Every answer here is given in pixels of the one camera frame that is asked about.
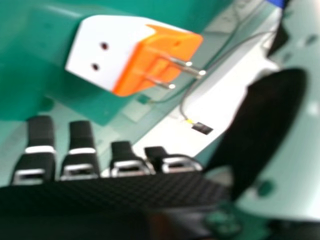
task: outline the black connector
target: black connector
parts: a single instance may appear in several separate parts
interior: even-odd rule
[[[202,133],[202,134],[205,134],[205,135],[208,135],[210,134],[214,129],[207,126],[207,125],[204,125],[203,123],[201,122],[197,122],[193,125],[192,129]]]

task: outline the black cable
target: black cable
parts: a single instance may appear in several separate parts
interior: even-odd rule
[[[241,42],[237,43],[236,45],[234,45],[233,47],[231,47],[228,51],[226,51],[224,54],[222,54],[220,57],[217,58],[217,60],[215,60],[211,65],[209,65],[205,70],[206,72],[210,72],[214,67],[216,67],[222,60],[224,60],[226,57],[228,57],[230,54],[232,54],[235,50],[237,50],[239,47],[241,47],[243,44],[249,42],[252,39],[255,39],[257,37],[260,37],[262,35],[266,35],[266,34],[271,34],[271,33],[275,33],[274,31],[264,31],[264,32],[260,32],[257,34],[254,34],[244,40],[242,40]],[[191,84],[191,86],[185,91],[180,105],[179,105],[179,112],[180,114],[184,117],[184,119],[186,121],[188,121],[189,123],[193,124],[193,121],[191,119],[189,119],[189,117],[186,115],[185,111],[184,111],[184,106],[186,103],[186,99],[187,97],[190,95],[190,93],[198,86],[200,80],[203,78],[203,76],[200,76],[198,78],[195,79],[195,81]]]

